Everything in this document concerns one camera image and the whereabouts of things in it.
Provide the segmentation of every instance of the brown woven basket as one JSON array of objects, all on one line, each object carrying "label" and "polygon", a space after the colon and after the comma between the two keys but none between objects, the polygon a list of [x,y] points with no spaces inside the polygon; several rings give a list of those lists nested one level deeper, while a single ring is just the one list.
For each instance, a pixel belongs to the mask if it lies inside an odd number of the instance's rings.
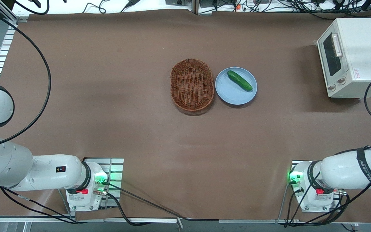
[{"label": "brown woven basket", "polygon": [[171,97],[186,111],[207,107],[214,98],[213,74],[207,64],[198,59],[178,62],[171,71]]}]

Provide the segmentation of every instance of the oven door handle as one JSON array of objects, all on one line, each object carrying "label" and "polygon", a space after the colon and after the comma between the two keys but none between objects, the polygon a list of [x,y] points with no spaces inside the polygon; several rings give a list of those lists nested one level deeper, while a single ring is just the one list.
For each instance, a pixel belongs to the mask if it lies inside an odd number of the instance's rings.
[{"label": "oven door handle", "polygon": [[342,57],[343,53],[342,53],[341,48],[340,48],[339,35],[335,34],[335,33],[332,33],[331,34],[331,41],[333,43],[334,53],[336,54],[336,57]]}]

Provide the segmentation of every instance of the white toaster oven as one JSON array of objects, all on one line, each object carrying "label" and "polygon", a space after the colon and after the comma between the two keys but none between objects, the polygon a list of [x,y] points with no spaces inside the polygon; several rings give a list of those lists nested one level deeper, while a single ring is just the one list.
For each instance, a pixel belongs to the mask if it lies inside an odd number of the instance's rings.
[{"label": "white toaster oven", "polygon": [[371,81],[371,18],[335,19],[317,46],[328,96],[363,98]]}]

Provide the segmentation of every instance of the oven window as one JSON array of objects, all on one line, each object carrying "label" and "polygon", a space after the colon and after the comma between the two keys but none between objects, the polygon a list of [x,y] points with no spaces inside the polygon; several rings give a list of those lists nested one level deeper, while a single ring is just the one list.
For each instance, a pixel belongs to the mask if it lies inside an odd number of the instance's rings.
[{"label": "oven window", "polygon": [[341,69],[340,58],[334,53],[333,41],[331,41],[331,33],[323,42],[324,52],[326,53],[328,71],[330,76],[333,76]]}]

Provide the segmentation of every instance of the oven door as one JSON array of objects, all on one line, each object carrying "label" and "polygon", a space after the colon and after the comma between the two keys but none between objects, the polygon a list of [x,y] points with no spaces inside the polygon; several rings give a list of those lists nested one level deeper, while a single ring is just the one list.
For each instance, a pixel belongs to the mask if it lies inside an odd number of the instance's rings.
[{"label": "oven door", "polygon": [[349,70],[337,25],[333,24],[319,40],[320,58],[326,85],[335,84]]}]

